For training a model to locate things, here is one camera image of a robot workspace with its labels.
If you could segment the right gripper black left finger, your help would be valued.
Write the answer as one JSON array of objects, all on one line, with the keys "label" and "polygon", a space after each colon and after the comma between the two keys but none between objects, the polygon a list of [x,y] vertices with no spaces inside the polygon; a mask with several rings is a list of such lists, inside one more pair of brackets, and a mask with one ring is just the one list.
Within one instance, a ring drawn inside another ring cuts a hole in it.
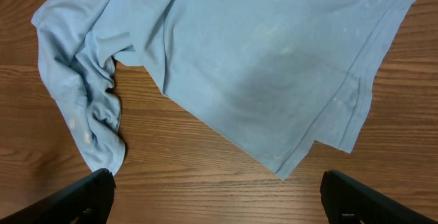
[{"label": "right gripper black left finger", "polygon": [[108,169],[89,176],[1,219],[1,224],[106,224],[116,184]]}]

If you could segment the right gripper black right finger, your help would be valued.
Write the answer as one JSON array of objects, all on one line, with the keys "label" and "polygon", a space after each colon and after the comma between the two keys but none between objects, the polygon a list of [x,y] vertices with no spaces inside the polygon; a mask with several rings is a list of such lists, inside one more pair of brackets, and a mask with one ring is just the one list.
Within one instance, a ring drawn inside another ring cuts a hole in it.
[{"label": "right gripper black right finger", "polygon": [[437,224],[340,171],[323,174],[320,194],[330,224]]}]

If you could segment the light blue t-shirt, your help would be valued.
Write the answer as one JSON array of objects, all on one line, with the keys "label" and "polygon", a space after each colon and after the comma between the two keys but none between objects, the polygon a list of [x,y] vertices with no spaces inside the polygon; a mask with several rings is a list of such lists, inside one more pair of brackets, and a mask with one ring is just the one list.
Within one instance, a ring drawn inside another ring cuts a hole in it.
[{"label": "light blue t-shirt", "polygon": [[286,179],[320,141],[351,152],[377,70],[417,0],[47,0],[38,68],[80,154],[125,159],[115,64]]}]

